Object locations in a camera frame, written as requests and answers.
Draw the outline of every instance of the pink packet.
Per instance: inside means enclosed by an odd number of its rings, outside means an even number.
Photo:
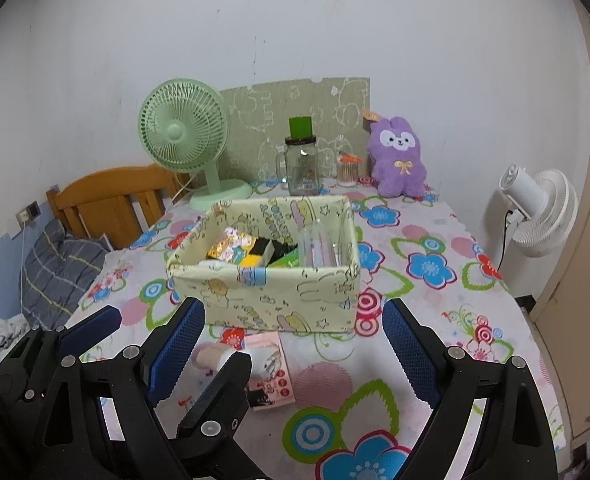
[[[266,410],[295,402],[279,333],[247,335],[244,338],[244,351],[254,359],[254,373],[248,384],[249,400],[253,405],[252,400],[256,399],[259,405],[254,405],[253,409]]]

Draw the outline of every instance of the fan center cap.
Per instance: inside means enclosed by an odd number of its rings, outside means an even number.
[[[186,126],[180,121],[171,121],[166,128],[166,139],[168,142],[182,142],[186,136]]]

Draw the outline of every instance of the wooden bed frame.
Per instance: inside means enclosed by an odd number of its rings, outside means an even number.
[[[104,233],[115,249],[123,249],[141,236],[143,229],[133,208],[139,202],[150,227],[164,214],[162,192],[175,196],[185,181],[155,164],[99,171],[76,180],[61,192],[46,192],[54,218],[80,238]]]

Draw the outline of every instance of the fan base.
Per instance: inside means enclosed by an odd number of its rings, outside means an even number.
[[[211,193],[208,186],[200,187],[190,197],[190,207],[196,211],[208,211],[220,200],[239,200],[252,195],[252,187],[243,180],[230,178],[221,181],[221,191]]]

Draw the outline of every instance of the purple stuffed animal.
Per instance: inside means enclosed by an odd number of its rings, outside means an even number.
[[[426,168],[420,160],[419,139],[405,119],[393,117],[371,124],[368,153],[375,163],[372,177],[379,182],[380,196],[424,196]]]

